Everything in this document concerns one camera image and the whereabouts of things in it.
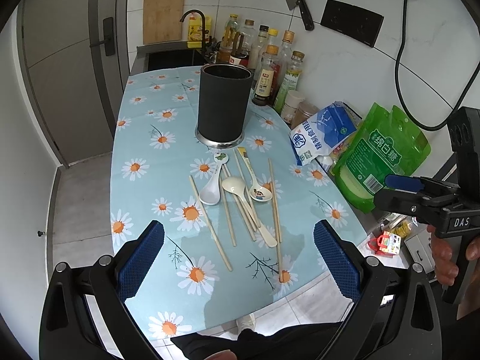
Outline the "person's right hand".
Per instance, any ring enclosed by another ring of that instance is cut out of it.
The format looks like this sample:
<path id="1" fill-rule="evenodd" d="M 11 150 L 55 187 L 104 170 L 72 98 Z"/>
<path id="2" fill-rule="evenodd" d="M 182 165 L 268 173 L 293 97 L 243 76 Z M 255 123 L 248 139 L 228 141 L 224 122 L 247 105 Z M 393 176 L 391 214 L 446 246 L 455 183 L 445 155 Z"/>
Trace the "person's right hand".
<path id="1" fill-rule="evenodd" d="M 431 234 L 431 250 L 435 263 L 434 270 L 437 280 L 441 284 L 452 286 L 455 278 L 459 274 L 459 268 L 452 261 L 452 248 L 448 242 L 439 239 L 434 235 L 434 226 L 428 225 L 427 232 Z M 479 287 L 479 252 L 479 238 L 477 237 L 470 243 L 466 250 L 466 258 L 470 262 L 475 262 L 477 264 L 472 275 L 471 285 L 473 287 Z"/>

